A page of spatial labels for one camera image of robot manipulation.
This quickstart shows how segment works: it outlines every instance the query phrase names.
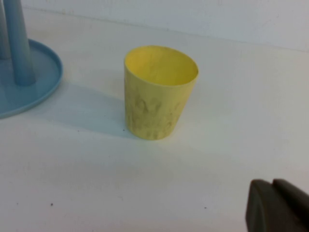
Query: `black object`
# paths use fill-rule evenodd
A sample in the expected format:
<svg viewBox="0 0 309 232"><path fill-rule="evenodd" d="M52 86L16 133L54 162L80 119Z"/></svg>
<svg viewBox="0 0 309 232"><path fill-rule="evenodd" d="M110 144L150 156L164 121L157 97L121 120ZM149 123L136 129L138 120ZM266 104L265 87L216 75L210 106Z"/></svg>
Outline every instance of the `black object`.
<svg viewBox="0 0 309 232"><path fill-rule="evenodd" d="M246 222L248 232L309 232L309 195L285 180L253 180Z"/></svg>

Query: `plastic cup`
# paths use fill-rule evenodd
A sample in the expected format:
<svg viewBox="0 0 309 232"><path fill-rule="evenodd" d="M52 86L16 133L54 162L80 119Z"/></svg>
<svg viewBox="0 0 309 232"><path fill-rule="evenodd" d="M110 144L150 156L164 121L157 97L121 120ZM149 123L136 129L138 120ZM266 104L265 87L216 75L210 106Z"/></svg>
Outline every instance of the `plastic cup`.
<svg viewBox="0 0 309 232"><path fill-rule="evenodd" d="M177 50L154 45L131 50L125 58L128 129L148 140L170 135L197 75L196 63Z"/></svg>

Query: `blue plastic holder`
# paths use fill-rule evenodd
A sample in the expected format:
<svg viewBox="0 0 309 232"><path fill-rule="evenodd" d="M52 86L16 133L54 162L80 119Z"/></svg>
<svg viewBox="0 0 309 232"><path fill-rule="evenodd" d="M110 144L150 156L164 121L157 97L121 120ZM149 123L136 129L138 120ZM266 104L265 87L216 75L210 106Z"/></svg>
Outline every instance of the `blue plastic holder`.
<svg viewBox="0 0 309 232"><path fill-rule="evenodd" d="M3 4L6 27L0 12L0 118L41 103L54 92L63 74L53 50L27 39L20 0L3 0Z"/></svg>

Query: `white table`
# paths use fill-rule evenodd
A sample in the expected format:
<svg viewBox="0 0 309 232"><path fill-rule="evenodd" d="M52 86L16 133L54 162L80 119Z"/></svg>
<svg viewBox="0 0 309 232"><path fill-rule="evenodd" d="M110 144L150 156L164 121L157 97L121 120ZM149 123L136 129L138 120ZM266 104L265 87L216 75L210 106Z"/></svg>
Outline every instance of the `white table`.
<svg viewBox="0 0 309 232"><path fill-rule="evenodd" d="M47 101L0 121L1 231L245 232L252 179L309 192L309 54L24 14L65 74ZM175 132L155 142L124 124L123 58L146 44L200 68Z"/></svg>

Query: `cup rim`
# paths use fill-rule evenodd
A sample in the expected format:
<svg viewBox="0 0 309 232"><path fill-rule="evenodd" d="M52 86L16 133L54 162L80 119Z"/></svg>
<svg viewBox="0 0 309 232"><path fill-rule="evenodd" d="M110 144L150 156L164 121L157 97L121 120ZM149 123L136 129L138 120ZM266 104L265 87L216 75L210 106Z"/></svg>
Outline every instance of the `cup rim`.
<svg viewBox="0 0 309 232"><path fill-rule="evenodd" d="M128 57L129 53L131 53L132 51L136 50L136 49L139 49L139 48L146 48L146 47L161 47L161 48L167 48L169 50L173 50L175 52L178 52L186 57L188 57L196 66L197 68L197 74L196 76L189 82L185 83L185 84L180 84L180 85L172 85L172 86L169 86L169 85L162 85L162 84L157 84L157 83L153 83L153 82L150 82L150 81L147 81L147 80L144 80L142 78L140 78L139 76L137 76L136 74L134 74L130 69L129 67L126 65L126 58ZM196 81L198 75L199 75L199 69L198 69L198 66L197 66L197 63L191 58L189 57L186 53L184 52L181 52L177 49L174 49L174 48L171 48L171 47L166 47L166 46L160 46L160 45L145 45L145 46L139 46L139 47L135 47L133 49L131 49L130 51L127 52L127 54L125 55L125 58L124 58L124 65L125 65L125 68L128 72L130 72L131 75L135 76L136 78L138 78L139 80L145 82L145 83L148 83L148 84L151 84L151 85L154 85L154 86L159 86L159 87L170 87L170 88L176 88L176 87L183 87L183 86L186 86L186 85L189 85L191 84L192 82Z"/></svg>

